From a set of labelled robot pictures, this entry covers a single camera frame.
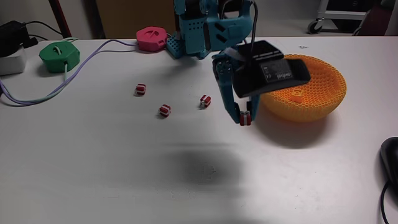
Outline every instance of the table surface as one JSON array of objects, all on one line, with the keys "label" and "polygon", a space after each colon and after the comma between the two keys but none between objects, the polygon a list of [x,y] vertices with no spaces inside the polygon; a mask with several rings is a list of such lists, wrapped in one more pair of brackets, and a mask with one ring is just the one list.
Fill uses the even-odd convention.
[{"label": "table surface", "polygon": [[[348,87],[342,104],[310,124],[261,106],[240,127],[224,110],[210,56],[100,53],[54,99],[0,104],[0,223],[381,223],[379,148],[398,134],[398,37],[265,39],[336,67]],[[103,42],[74,44],[84,59]],[[2,78],[19,98],[62,82],[38,56],[48,43],[27,49],[24,73]],[[134,96],[138,83],[143,97]],[[212,104],[199,110],[203,94]],[[172,107],[167,119],[157,117],[162,104]]]}]

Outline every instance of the orange bowl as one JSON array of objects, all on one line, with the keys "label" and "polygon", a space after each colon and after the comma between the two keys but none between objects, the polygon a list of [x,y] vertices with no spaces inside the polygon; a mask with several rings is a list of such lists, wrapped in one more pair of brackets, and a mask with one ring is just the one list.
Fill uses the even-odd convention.
[{"label": "orange bowl", "polygon": [[285,55],[302,59],[311,74],[305,85],[265,93],[261,102],[281,118],[309,122],[331,113],[343,101],[347,86],[341,73],[330,64],[305,55]]}]

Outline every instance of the black cable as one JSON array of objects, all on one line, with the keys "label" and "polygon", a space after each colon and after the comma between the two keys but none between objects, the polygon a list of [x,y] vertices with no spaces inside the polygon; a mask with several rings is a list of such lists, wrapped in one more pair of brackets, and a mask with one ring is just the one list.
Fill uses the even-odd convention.
[{"label": "black cable", "polygon": [[259,9],[257,7],[257,3],[255,1],[253,1],[253,5],[254,5],[254,20],[253,20],[253,29],[251,32],[251,57],[253,56],[253,49],[254,49],[254,39],[256,38],[256,26],[257,26],[257,18],[259,15]]},{"label": "black cable", "polygon": [[387,181],[387,183],[384,185],[383,190],[381,191],[381,196],[380,196],[380,210],[381,210],[381,216],[383,217],[384,223],[389,224],[387,221],[386,213],[384,212],[384,194],[386,193],[386,190],[388,186],[390,185],[390,182]]},{"label": "black cable", "polygon": [[220,14],[220,16],[219,16],[219,19],[224,19],[224,10],[225,10],[225,6],[228,4],[228,3],[230,3],[231,1],[233,1],[233,0],[227,0],[226,2],[224,2],[224,4],[223,4],[223,9],[221,10],[221,14]]},{"label": "black cable", "polygon": [[61,32],[57,31],[57,30],[54,29],[53,27],[50,27],[49,25],[45,24],[44,22],[40,22],[40,21],[30,21],[30,22],[25,22],[24,25],[32,24],[32,23],[38,23],[38,24],[45,25],[46,27],[48,27],[48,28],[51,29],[52,31],[56,32],[57,34],[62,35]]},{"label": "black cable", "polygon": [[38,38],[41,38],[41,39],[43,39],[43,40],[48,40],[47,38],[44,38],[44,37],[39,36],[39,35],[29,34],[29,36],[31,36],[31,37],[38,37]]}]

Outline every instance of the cart wheel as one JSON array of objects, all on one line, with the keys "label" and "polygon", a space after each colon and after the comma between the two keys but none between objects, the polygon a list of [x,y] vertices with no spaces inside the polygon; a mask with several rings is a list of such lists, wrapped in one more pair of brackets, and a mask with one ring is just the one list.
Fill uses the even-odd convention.
[{"label": "cart wheel", "polygon": [[315,21],[312,21],[309,25],[308,25],[308,33],[309,34],[319,34],[319,32],[322,30],[322,26],[320,26],[319,28],[315,28],[317,26],[317,24],[321,22],[318,19]]}]

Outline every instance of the black power adapter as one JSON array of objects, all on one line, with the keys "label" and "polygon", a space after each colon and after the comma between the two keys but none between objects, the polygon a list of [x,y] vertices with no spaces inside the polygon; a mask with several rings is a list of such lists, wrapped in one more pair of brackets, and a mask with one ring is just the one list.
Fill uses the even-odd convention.
[{"label": "black power adapter", "polygon": [[24,48],[37,44],[36,38],[30,38],[25,24],[11,21],[0,26],[0,57],[17,52],[21,44]]},{"label": "black power adapter", "polygon": [[238,46],[245,58],[242,69],[233,76],[238,97],[247,97],[288,87],[303,85],[311,80],[310,73],[300,59],[284,59],[283,53],[265,40]]}]

